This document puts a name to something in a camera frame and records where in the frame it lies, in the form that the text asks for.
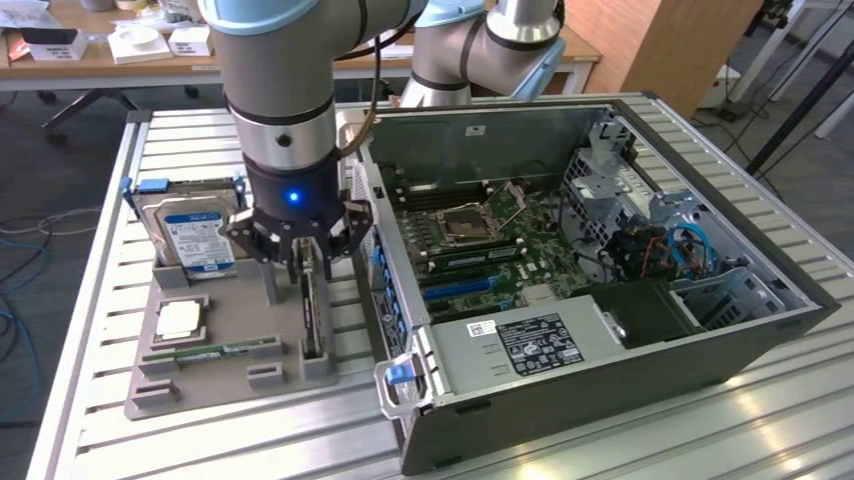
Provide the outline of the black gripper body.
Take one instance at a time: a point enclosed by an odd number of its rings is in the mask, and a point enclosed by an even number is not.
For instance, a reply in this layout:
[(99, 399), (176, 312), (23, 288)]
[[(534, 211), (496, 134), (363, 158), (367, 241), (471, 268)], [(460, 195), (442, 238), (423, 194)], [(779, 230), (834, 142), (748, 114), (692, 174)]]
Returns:
[(276, 170), (244, 159), (253, 194), (253, 218), (271, 233), (327, 236), (344, 214), (337, 160)]

